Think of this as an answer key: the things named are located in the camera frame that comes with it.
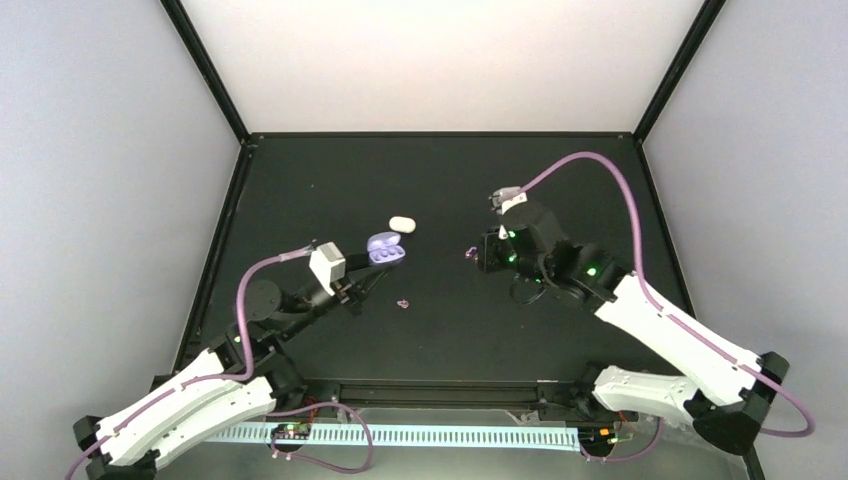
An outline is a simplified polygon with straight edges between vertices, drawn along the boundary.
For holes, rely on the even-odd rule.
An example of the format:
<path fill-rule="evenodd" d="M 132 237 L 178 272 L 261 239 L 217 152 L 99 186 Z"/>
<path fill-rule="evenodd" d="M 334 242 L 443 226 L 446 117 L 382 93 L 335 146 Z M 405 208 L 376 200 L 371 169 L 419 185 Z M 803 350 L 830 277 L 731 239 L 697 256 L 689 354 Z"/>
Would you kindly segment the purple charging case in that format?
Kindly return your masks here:
<path fill-rule="evenodd" d="M 370 236 L 366 243 L 367 259 L 371 266 L 397 264 L 406 256 L 398 232 L 381 232 Z"/>

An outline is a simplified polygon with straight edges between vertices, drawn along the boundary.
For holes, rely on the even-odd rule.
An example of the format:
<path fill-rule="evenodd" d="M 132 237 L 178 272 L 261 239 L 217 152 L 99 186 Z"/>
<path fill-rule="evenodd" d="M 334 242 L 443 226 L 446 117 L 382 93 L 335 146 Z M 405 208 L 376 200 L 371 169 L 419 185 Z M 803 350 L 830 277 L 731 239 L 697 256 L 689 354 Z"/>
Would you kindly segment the white earbud charging case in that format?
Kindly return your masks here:
<path fill-rule="evenodd" d="M 406 216 L 392 216 L 388 225 L 392 231 L 401 234 L 412 234 L 417 229 L 416 221 Z"/>

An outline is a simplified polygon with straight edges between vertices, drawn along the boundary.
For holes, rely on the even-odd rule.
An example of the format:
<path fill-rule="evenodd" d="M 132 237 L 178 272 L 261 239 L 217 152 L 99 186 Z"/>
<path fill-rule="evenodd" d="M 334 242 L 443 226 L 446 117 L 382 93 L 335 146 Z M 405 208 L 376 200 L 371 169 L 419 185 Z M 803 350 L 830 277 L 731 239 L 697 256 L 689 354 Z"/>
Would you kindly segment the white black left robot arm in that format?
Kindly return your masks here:
<path fill-rule="evenodd" d="M 405 256 L 345 255 L 332 243 L 262 259 L 241 277 L 235 324 L 185 367 L 130 406 L 73 426 L 79 468 L 89 479 L 153 479 L 187 450 L 258 417 L 311 415 L 334 401 L 308 402 L 308 386 L 283 345 L 333 309 L 353 313 Z"/>

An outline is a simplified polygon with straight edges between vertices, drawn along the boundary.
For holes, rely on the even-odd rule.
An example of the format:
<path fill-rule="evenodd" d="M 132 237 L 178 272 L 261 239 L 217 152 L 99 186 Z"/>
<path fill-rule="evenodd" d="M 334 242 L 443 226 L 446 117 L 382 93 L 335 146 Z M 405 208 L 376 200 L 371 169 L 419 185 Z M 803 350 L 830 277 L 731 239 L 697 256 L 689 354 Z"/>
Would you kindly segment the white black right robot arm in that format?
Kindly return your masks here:
<path fill-rule="evenodd" d="M 555 215 L 534 201 L 495 207 L 499 224 L 482 237 L 474 259 L 486 273 L 512 271 L 552 289 L 569 307 L 627 333 L 676 368 L 674 375 L 615 365 L 569 392 L 572 410 L 593 419 L 633 411 L 689 426 L 708 444 L 744 456 L 757 437 L 790 364 L 757 354 L 698 322 L 641 284 L 636 271 L 596 245 L 568 239 Z"/>

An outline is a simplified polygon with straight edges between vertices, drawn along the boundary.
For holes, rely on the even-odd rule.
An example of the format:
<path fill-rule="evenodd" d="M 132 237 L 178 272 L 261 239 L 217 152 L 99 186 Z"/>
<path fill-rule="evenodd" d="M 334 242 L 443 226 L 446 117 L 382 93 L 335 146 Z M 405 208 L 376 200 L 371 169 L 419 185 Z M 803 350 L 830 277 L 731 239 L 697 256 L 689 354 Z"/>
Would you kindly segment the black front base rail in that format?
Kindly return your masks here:
<path fill-rule="evenodd" d="M 307 394 L 358 408 L 525 408 L 560 404 L 581 388 L 554 381 L 393 381 L 318 379 L 305 381 Z"/>

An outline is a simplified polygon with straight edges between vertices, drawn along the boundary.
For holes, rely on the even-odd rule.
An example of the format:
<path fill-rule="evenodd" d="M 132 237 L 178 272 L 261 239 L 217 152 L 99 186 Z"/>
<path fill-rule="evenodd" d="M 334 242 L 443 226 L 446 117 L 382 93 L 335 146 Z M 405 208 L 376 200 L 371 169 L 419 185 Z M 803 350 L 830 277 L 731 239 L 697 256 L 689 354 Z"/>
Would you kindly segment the black rear left frame post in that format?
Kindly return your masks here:
<path fill-rule="evenodd" d="M 246 144 L 251 132 L 242 120 L 183 2 L 180 0 L 161 0 L 160 3 L 235 138 L 240 144 Z"/>

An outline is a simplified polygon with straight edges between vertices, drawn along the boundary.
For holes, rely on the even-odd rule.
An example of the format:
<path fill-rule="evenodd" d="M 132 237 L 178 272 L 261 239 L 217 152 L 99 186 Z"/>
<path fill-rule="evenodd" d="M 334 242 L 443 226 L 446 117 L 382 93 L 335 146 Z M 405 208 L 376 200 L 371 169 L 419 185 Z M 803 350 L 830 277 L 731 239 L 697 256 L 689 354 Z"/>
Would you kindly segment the black frame post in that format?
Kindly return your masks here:
<path fill-rule="evenodd" d="M 161 0 L 160 3 L 235 138 L 240 144 L 246 144 L 251 132 L 242 120 L 183 2 L 180 0 Z"/>
<path fill-rule="evenodd" d="M 640 146 L 649 137 L 725 4 L 726 0 L 702 2 L 633 132 L 634 140 Z"/>

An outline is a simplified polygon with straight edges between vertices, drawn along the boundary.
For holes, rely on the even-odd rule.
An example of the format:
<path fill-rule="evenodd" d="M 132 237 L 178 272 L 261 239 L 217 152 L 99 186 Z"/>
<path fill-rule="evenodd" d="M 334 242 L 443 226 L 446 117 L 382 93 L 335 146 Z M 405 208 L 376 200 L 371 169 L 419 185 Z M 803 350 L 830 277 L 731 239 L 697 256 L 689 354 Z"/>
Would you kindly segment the black rear right frame post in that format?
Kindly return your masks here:
<path fill-rule="evenodd" d="M 702 2 L 633 132 L 634 140 L 640 146 L 649 137 L 725 4 L 726 0 Z"/>

